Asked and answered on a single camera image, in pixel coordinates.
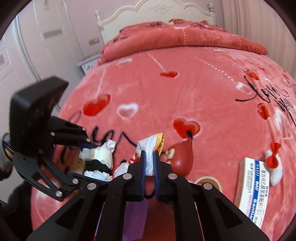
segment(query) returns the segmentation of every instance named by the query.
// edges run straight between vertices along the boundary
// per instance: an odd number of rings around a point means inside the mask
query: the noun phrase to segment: white headboard
[[[200,22],[207,20],[215,24],[213,4],[208,4],[208,10],[203,10],[194,3],[183,3],[180,0],[140,0],[135,6],[123,6],[110,18],[101,20],[99,11],[96,11],[103,41],[106,44],[122,28],[142,22],[163,21],[168,23],[172,18]]]

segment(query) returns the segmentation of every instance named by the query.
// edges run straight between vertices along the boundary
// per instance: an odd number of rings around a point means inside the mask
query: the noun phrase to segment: white nightstand
[[[92,67],[96,64],[96,62],[100,58],[100,55],[101,54],[93,55],[93,56],[83,60],[82,62],[78,63],[78,65],[82,67],[85,74],[88,71],[90,71],[92,69]]]

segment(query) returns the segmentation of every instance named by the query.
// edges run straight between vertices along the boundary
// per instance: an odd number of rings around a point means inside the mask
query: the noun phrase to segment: purple object
[[[126,202],[122,241],[143,238],[149,202]]]

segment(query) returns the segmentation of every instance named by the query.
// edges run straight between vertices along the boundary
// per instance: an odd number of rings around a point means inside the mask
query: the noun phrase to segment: triangular cutout
[[[80,198],[72,207],[70,207],[56,220],[56,224],[66,229],[72,229],[83,203],[84,198]]]
[[[236,214],[234,214],[220,198],[215,198],[215,202],[227,229],[233,228],[242,223],[241,219],[236,216]]]

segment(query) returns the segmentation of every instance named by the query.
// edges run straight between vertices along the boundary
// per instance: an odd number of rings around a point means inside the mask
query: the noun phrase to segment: bedding
[[[295,80],[258,43],[204,21],[171,22],[123,29],[59,116],[87,128],[98,145],[117,141],[114,167],[133,156],[138,140],[155,133],[164,134],[164,151],[191,138],[194,161],[187,180],[212,176],[232,202],[239,162],[265,161],[271,143],[280,143],[283,177],[270,186],[261,228],[275,241],[296,212],[291,202],[296,199]],[[59,146],[53,160],[65,170],[78,151]],[[164,154],[160,158],[167,161]],[[147,177],[146,194],[153,188],[153,177]],[[33,188],[33,228],[67,200],[60,203]],[[171,205],[149,199],[142,240],[175,240]]]

